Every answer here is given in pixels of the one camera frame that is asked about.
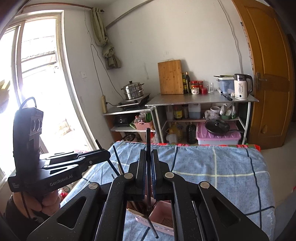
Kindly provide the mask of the person's left hand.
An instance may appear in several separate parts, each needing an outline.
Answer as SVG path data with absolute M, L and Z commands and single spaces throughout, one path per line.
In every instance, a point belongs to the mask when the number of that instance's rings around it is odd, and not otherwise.
M 28 214 L 31 218 L 35 217 L 33 211 L 42 212 L 47 216 L 52 216 L 60 209 L 60 197 L 58 190 L 52 191 L 43 197 L 42 202 L 39 202 L 35 197 L 30 196 L 27 192 L 13 193 L 12 194 L 14 204 L 17 209 L 28 218 Z

